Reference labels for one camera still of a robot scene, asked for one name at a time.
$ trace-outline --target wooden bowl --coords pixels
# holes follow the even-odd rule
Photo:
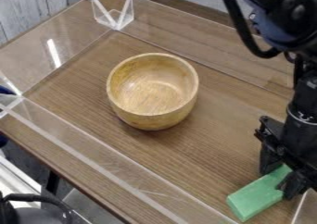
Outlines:
[[[132,127],[157,131],[190,114],[198,75],[182,58],[151,53],[124,60],[108,75],[107,93],[119,118]]]

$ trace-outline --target clear acrylic enclosure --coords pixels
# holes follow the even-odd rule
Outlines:
[[[62,77],[79,74],[81,70],[87,75],[84,81],[92,73],[80,65],[103,67],[101,64],[93,64],[88,57],[80,56],[87,54],[93,57],[95,54],[101,54],[97,52],[99,48],[92,46],[104,45],[107,51],[100,58],[111,64],[117,63],[119,59],[112,60],[108,56],[124,56],[125,52],[112,52],[111,47],[113,44],[128,44],[123,39],[129,39],[131,43],[137,40],[152,45],[159,50],[184,57],[192,64],[212,68],[285,98],[291,95],[291,66],[279,57],[272,60],[252,57],[236,43],[238,35],[234,29],[216,22],[148,0],[125,0],[121,5],[119,2],[81,0],[1,48],[1,85],[16,95],[0,96],[0,118],[2,121],[8,117],[17,120],[171,222],[239,223],[188,193],[183,188],[186,183],[183,187],[176,186],[103,141],[92,129],[85,129],[66,119],[60,111],[62,103],[52,107],[38,100],[48,90],[69,87],[73,92],[79,92],[81,89],[77,88],[84,87],[84,84],[72,80],[62,81]],[[71,99],[65,94],[64,101],[73,100],[72,103],[80,104],[77,98]],[[46,98],[48,100],[54,101],[54,97]],[[254,117],[262,113],[260,109],[248,108],[248,111]],[[89,109],[84,108],[80,113],[83,117],[87,116]],[[314,220],[314,214],[309,209],[314,196],[314,193],[307,192],[302,197],[295,205],[297,211],[294,209],[291,212],[291,223],[313,223],[310,221]]]

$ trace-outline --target clear plastic bracket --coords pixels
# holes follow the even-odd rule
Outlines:
[[[107,11],[99,0],[92,1],[93,18],[96,22],[113,30],[121,30],[133,20],[132,0],[125,0],[123,10],[111,9]]]

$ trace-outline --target wooden tabletop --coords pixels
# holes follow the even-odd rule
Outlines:
[[[117,6],[124,2],[111,1]],[[208,17],[222,23],[228,22],[224,14],[186,1],[157,1],[200,17]],[[210,34],[219,36],[220,31],[214,30]],[[222,49],[227,49],[222,64],[224,68],[228,67],[230,59],[238,58],[242,65],[250,65],[250,61],[252,62],[258,74],[267,71],[267,68],[267,75],[274,72],[275,75],[280,74],[279,68],[286,67],[280,58],[262,63],[243,54],[246,50],[238,37],[228,37],[224,31],[219,38],[227,41],[227,47]],[[26,92],[25,97],[235,219],[224,199],[258,178],[259,142],[252,136],[258,117],[268,115],[280,120],[285,118],[285,97],[290,96],[290,88],[272,81],[268,88],[262,89],[254,85],[256,81],[251,84],[239,80],[234,68],[230,69],[234,76],[231,77],[188,60],[200,81],[198,101],[190,116],[168,130],[139,131],[116,118],[108,105],[105,84],[109,71],[120,61],[149,52],[165,51],[127,34],[112,31]],[[248,67],[244,68],[244,74],[247,73],[254,73],[248,71]],[[171,223],[168,218],[148,208],[135,196],[13,117],[6,116],[0,121],[0,128],[33,156],[124,221],[144,224]],[[80,147],[80,152],[97,161],[103,159],[105,150],[103,147],[91,149],[87,144]],[[295,208],[297,200],[283,201],[246,223],[291,223]]]

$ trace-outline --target green foam block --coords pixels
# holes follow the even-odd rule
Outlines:
[[[283,165],[227,196],[226,203],[242,222],[282,200],[282,192],[275,186],[290,171]]]

